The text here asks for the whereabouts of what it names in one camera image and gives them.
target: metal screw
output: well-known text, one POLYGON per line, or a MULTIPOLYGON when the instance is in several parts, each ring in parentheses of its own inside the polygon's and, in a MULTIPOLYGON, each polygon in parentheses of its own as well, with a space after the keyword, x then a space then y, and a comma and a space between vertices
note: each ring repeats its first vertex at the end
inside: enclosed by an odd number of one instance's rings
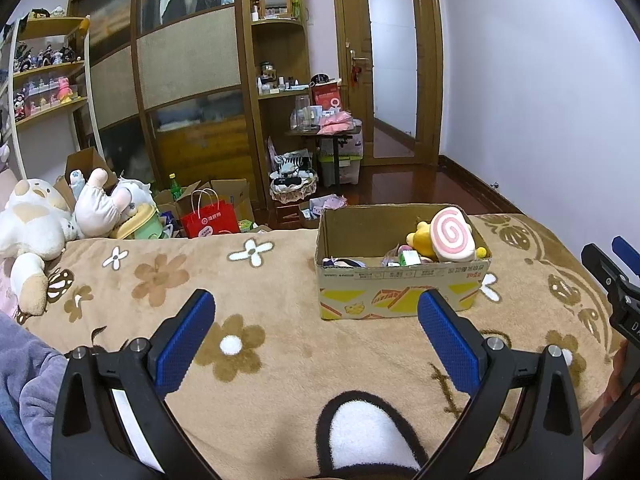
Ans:
POLYGON ((71 352, 71 357, 73 359, 82 359, 86 355, 86 346, 79 346, 73 352, 71 352))
POLYGON ((504 348, 504 341, 499 337, 490 337, 486 340, 487 346, 491 350, 502 350, 504 348))
POLYGON ((562 355, 562 349, 557 345, 550 345, 548 350, 553 357, 560 357, 562 355))
POLYGON ((146 348, 146 339, 143 337, 139 337, 134 339, 129 345, 134 352, 142 352, 146 348))

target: bag handle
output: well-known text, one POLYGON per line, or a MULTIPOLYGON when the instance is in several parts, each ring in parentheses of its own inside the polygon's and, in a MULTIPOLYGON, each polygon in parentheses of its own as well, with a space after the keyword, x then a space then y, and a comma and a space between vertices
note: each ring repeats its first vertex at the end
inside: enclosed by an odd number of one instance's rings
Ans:
POLYGON ((191 193, 191 209, 195 210, 195 207, 193 206, 193 195, 195 193, 199 193, 200 196, 198 197, 198 219, 200 219, 200 201, 202 200, 202 194, 205 193, 209 198, 211 198, 211 195, 209 194, 209 191, 212 191, 213 194, 216 196, 216 204, 218 206, 218 210, 220 210, 220 197, 218 196, 218 194, 216 193, 215 190, 211 189, 210 187, 206 187, 205 189, 196 189, 191 193))

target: beige blanket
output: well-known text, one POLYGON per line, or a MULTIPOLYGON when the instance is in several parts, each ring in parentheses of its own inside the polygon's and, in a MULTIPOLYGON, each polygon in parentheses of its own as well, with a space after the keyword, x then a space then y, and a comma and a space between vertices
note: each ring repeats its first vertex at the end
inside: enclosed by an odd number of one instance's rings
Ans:
MULTIPOLYGON (((465 315, 516 349, 561 346, 584 409, 604 389, 618 345, 606 298, 531 219, 473 222, 494 261, 465 315)), ((167 401, 223 478, 340 478, 359 463, 389 464, 378 469, 385 478, 405 478, 468 397, 415 317, 322 321, 315 244, 314 230, 72 242, 50 274, 45 315, 18 320, 61 352, 113 351, 151 336, 195 288, 210 290, 216 323, 167 401)), ((497 452, 515 404, 512 392, 479 464, 497 452)))

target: small table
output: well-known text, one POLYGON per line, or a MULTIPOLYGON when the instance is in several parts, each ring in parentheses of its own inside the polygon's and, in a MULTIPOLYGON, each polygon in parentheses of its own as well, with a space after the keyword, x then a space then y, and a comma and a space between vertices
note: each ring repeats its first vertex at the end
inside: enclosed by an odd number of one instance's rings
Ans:
POLYGON ((302 137, 303 139, 313 139, 315 140, 316 146, 319 147, 320 140, 322 139, 333 139, 334 141, 334 184, 340 189, 340 153, 338 152, 338 140, 340 139, 351 139, 354 135, 360 133, 361 126, 356 126, 352 130, 344 130, 342 132, 337 132, 336 134, 331 135, 319 135, 320 131, 319 126, 315 126, 313 130, 289 130, 284 134, 289 137, 302 137))

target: wooden door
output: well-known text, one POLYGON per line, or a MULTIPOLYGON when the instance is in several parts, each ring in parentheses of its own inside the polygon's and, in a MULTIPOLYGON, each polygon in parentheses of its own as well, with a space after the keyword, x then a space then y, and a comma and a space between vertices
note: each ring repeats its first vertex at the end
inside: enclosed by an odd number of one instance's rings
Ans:
POLYGON ((437 164, 442 115, 438 0, 336 0, 336 7, 342 98, 362 120, 362 163, 437 164), (357 82, 354 66, 361 70, 357 82))

